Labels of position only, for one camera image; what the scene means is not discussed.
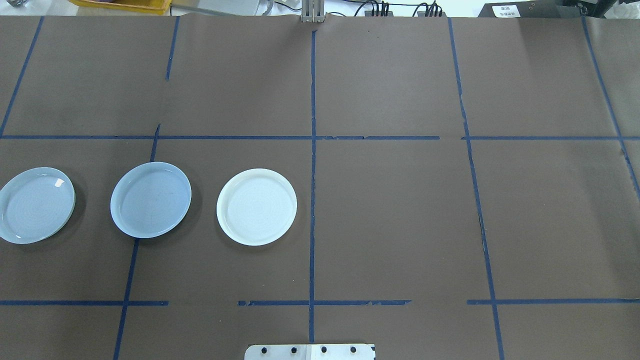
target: white label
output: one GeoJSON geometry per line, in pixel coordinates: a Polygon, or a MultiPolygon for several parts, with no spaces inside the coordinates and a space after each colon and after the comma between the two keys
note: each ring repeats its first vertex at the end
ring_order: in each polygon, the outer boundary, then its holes
{"type": "Polygon", "coordinates": [[[495,17],[520,17],[518,7],[515,5],[492,6],[495,17]]]}

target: metal bracket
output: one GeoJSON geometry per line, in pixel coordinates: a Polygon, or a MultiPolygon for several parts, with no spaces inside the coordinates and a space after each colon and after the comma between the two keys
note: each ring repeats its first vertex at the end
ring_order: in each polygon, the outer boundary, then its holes
{"type": "Polygon", "coordinates": [[[375,360],[375,348],[368,344],[252,345],[244,360],[375,360]]]}
{"type": "Polygon", "coordinates": [[[303,22],[324,22],[324,0],[302,0],[303,22]]]}

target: light blue plate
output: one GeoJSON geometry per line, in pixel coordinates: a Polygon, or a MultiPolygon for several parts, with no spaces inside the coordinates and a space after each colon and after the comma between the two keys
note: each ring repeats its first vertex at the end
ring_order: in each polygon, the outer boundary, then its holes
{"type": "Polygon", "coordinates": [[[50,167],[27,170],[0,190],[0,236],[16,244],[46,239],[62,229],[75,205],[76,192],[65,173],[50,167]]]}
{"type": "Polygon", "coordinates": [[[191,204],[191,184],[179,168],[159,161],[124,175],[111,195],[111,218],[125,234],[154,238],[182,221],[191,204]]]}

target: yellow tray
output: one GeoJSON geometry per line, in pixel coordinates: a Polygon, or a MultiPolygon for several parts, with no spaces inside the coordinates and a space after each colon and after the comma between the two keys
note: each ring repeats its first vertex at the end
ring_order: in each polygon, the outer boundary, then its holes
{"type": "Polygon", "coordinates": [[[130,12],[154,13],[162,15],[169,9],[171,0],[115,0],[112,3],[91,0],[69,0],[78,6],[90,8],[104,8],[116,10],[128,10],[130,12]]]}

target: metal plate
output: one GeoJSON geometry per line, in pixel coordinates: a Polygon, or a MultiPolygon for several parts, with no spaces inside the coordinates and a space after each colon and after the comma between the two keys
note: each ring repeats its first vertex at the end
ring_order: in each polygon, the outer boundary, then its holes
{"type": "Polygon", "coordinates": [[[252,345],[244,360],[375,360],[375,348],[367,344],[252,345]]]}

